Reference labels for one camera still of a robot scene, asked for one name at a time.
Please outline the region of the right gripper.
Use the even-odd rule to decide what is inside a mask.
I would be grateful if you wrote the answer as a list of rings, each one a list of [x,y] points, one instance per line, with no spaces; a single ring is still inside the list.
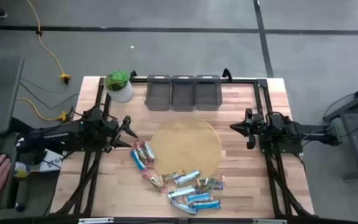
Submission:
[[[263,134],[267,123],[264,120],[263,114],[253,113],[250,108],[246,109],[245,119],[246,121],[230,124],[229,127],[243,137],[247,137],[248,141],[246,146],[248,149],[253,149],[256,145],[256,136]]]

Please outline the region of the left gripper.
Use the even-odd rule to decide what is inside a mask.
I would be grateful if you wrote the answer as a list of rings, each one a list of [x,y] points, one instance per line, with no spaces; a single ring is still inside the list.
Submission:
[[[118,147],[132,147],[130,144],[121,141],[122,132],[125,132],[134,138],[138,138],[138,135],[136,135],[136,133],[133,132],[133,130],[130,128],[130,123],[130,116],[125,116],[125,118],[122,120],[122,124],[119,124],[116,119],[112,119],[107,122],[106,135],[110,138],[110,140],[104,147],[105,152],[110,152],[112,149]]]

